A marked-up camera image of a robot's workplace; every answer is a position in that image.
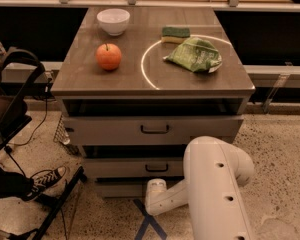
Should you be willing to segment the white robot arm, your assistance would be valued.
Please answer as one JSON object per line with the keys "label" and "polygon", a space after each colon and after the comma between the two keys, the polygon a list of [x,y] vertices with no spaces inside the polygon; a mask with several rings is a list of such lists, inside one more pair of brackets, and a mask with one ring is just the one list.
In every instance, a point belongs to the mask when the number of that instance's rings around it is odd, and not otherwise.
{"label": "white robot arm", "polygon": [[194,240],[254,240],[239,188],[254,173],[250,156],[214,137],[197,137],[186,147],[184,179],[169,188],[163,179],[147,184],[145,208],[156,216],[189,207]]}

